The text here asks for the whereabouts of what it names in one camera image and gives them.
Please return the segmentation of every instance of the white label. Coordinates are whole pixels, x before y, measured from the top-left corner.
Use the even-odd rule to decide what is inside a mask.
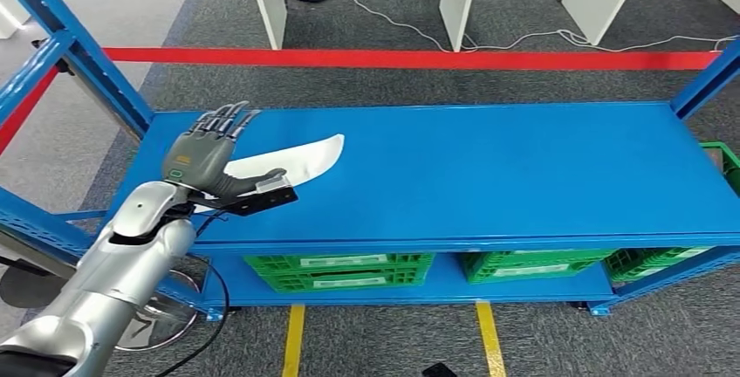
[[[696,255],[699,255],[700,253],[706,252],[707,250],[710,250],[712,248],[694,248],[689,249],[683,252],[681,255],[678,255],[677,257],[693,257]]]
[[[360,255],[358,257],[304,257],[301,258],[301,268],[317,268],[322,266],[371,265],[385,264],[388,256]]]
[[[657,271],[663,271],[667,268],[667,266],[662,266],[660,268],[650,268],[647,270],[644,270],[643,272],[637,274],[638,277],[645,277],[646,275],[655,274]]]
[[[511,277],[514,275],[542,274],[545,272],[565,271],[570,264],[558,264],[547,266],[530,266],[528,268],[500,268],[493,273],[494,277]]]
[[[537,252],[568,252],[576,249],[553,249],[553,250],[514,250],[514,253],[537,253]]]
[[[361,279],[341,279],[337,281],[314,281],[313,288],[331,288],[331,287],[357,287],[360,285],[379,285],[385,284],[385,277],[361,278]]]

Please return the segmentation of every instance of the blue shelf surface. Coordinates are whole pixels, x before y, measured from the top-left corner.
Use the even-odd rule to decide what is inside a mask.
[[[198,113],[158,113],[116,195],[161,178]],[[299,200],[213,222],[194,253],[740,243],[740,200],[664,102],[266,110],[234,158],[346,136]]]
[[[568,278],[539,278],[496,284],[468,284],[455,255],[436,256],[423,285],[366,290],[274,292],[238,256],[216,256],[211,264],[226,279],[230,301],[246,305],[398,305],[462,303],[475,300],[494,302],[599,301],[616,298],[601,263]],[[223,306],[223,290],[212,273],[203,288],[205,305]]]

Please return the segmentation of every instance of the blue metal shelf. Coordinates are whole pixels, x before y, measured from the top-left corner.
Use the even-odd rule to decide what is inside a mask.
[[[196,115],[156,114],[113,212],[160,178],[170,143]],[[298,187],[298,202],[212,223],[192,251],[740,243],[740,200],[667,103],[266,110],[235,157],[336,133],[344,153]]]
[[[497,302],[591,301],[616,298],[604,267],[596,264],[575,277],[525,279],[496,284],[468,284],[455,256],[437,255],[424,285],[366,290],[274,292],[240,257],[213,257],[211,264],[227,281],[233,305],[397,305]],[[205,303],[223,305],[221,284],[208,275],[203,288]]]
[[[154,113],[62,0],[19,0],[47,31],[0,87],[0,121],[59,63],[134,138],[140,151],[111,210],[55,216],[0,188],[0,225],[63,259],[92,239],[71,219],[103,216],[144,181],[197,113]],[[211,256],[235,305],[586,301],[593,314],[740,259],[740,202],[682,123],[740,72],[730,42],[666,102],[270,110],[235,157],[346,135],[327,174],[300,200],[214,222],[192,251]],[[574,278],[468,285],[441,254],[414,288],[280,295],[243,254],[716,246],[612,291],[600,265]],[[164,280],[159,292],[219,319],[223,296]]]

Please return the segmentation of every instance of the yellow floor line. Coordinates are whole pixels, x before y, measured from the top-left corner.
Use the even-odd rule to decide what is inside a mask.
[[[504,357],[501,355],[501,345],[498,343],[498,334],[496,333],[496,321],[493,319],[490,303],[476,301],[476,310],[478,310],[478,324],[481,326],[481,338],[483,338],[483,349],[486,352],[490,377],[505,377]]]
[[[298,377],[300,366],[300,347],[303,340],[304,305],[292,305],[288,319],[288,335],[285,338],[285,360],[283,377]]]

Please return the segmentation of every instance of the white cable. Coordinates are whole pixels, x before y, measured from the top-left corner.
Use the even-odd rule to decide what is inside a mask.
[[[372,15],[375,15],[377,17],[382,17],[382,18],[384,18],[385,20],[387,20],[392,25],[400,26],[402,28],[409,28],[411,30],[416,31],[416,33],[419,34],[420,36],[428,39],[429,41],[431,41],[433,43],[435,43],[435,45],[437,46],[437,48],[440,49],[441,51],[443,51],[443,52],[452,52],[450,50],[446,50],[442,46],[442,44],[439,41],[437,41],[434,37],[431,37],[431,36],[425,34],[423,31],[421,31],[419,28],[413,26],[412,24],[402,24],[402,23],[395,22],[388,15],[386,15],[384,13],[381,13],[381,12],[378,12],[376,10],[372,10],[372,9],[368,8],[363,3],[361,3],[359,0],[352,0],[352,1],[354,2],[355,5],[359,6],[362,10],[365,10],[366,12],[368,12],[368,13],[370,13]],[[510,45],[506,45],[506,46],[500,46],[500,45],[478,45],[473,40],[473,38],[471,38],[468,34],[464,34],[464,36],[470,41],[471,44],[473,44],[473,46],[472,47],[466,47],[465,45],[463,45],[462,48],[464,50],[468,50],[468,52],[473,52],[473,51],[477,51],[477,50],[510,50],[510,49],[516,47],[517,45],[519,45],[522,41],[526,40],[527,38],[545,37],[545,36],[548,36],[548,35],[558,35],[561,38],[563,38],[565,41],[567,41],[568,43],[570,43],[571,45],[576,46],[576,47],[580,47],[580,48],[591,48],[591,49],[594,49],[594,50],[607,51],[607,52],[623,52],[623,51],[630,51],[630,50],[638,50],[638,49],[641,49],[641,48],[648,48],[648,47],[652,47],[652,46],[655,46],[655,45],[666,44],[666,43],[669,43],[669,42],[671,42],[673,40],[676,40],[676,39],[686,39],[686,40],[689,40],[689,41],[703,41],[703,42],[708,42],[708,43],[715,43],[712,51],[719,51],[719,46],[720,46],[721,43],[724,43],[724,42],[727,42],[727,41],[732,41],[732,40],[735,40],[735,39],[739,39],[740,38],[740,35],[733,35],[733,36],[729,36],[729,37],[725,37],[725,38],[718,38],[718,39],[713,39],[713,38],[699,38],[699,37],[687,37],[687,36],[684,36],[684,35],[674,35],[673,37],[668,38],[668,39],[663,39],[662,41],[655,41],[654,43],[644,44],[644,45],[631,45],[629,47],[620,48],[620,49],[616,49],[615,50],[615,49],[611,49],[611,48],[599,47],[598,45],[591,45],[591,44],[588,43],[588,40],[586,38],[584,38],[583,36],[580,36],[579,34],[576,34],[573,31],[569,31],[569,30],[555,30],[555,31],[549,31],[549,32],[533,32],[533,33],[530,33],[530,34],[526,34],[526,35],[524,35],[522,37],[517,38],[516,41],[514,41]]]
[[[363,10],[366,10],[368,13],[370,13],[372,15],[375,15],[377,17],[382,17],[383,19],[387,20],[392,25],[400,26],[402,28],[409,28],[411,30],[416,31],[417,34],[419,34],[422,37],[428,39],[429,41],[435,43],[435,45],[437,46],[437,48],[439,48],[441,51],[451,52],[449,50],[445,50],[444,47],[442,46],[442,44],[440,44],[439,41],[437,41],[434,37],[431,37],[431,36],[429,36],[429,35],[421,32],[421,30],[419,28],[416,28],[415,26],[410,25],[410,24],[401,24],[401,23],[395,22],[393,19],[391,19],[390,16],[386,15],[385,13],[376,12],[375,10],[372,10],[372,9],[368,8],[364,4],[360,3],[359,0],[351,0],[351,1],[353,1],[354,4],[356,4],[357,6],[359,6],[360,8],[362,8]]]

